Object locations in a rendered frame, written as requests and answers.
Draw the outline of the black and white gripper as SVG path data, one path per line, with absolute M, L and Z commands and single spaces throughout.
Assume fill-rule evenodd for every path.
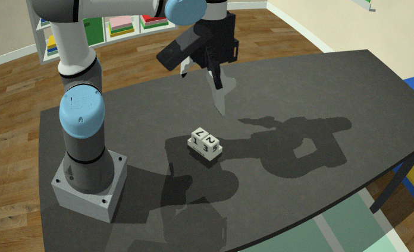
M 206 78 L 211 86 L 215 107 L 223 116 L 225 115 L 224 96 L 236 87 L 236 80 L 226 77 L 220 64 L 237 61 L 239 41 L 234 38 L 236 15 L 227 11 L 227 16 L 221 20 L 200 19 L 196 24 L 210 29 L 214 35 L 189 57 L 181 62 L 181 77 L 184 78 L 187 70 L 194 64 L 206 68 Z M 212 27 L 216 26 L 216 27 Z M 234 48 L 236 47 L 236 56 Z

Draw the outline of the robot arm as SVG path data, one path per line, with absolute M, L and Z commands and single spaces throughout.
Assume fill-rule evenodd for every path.
M 159 54 L 157 60 L 172 71 L 214 35 L 196 24 L 200 19 L 227 16 L 228 0 L 32 0 L 35 13 L 49 21 L 64 85 L 59 107 L 66 152 L 64 175 L 83 194 L 105 191 L 114 179 L 114 162 L 105 147 L 105 105 L 102 67 L 89 48 L 84 18 L 149 15 L 166 17 L 179 26 L 192 25 Z M 216 4 L 217 3 L 217 4 Z

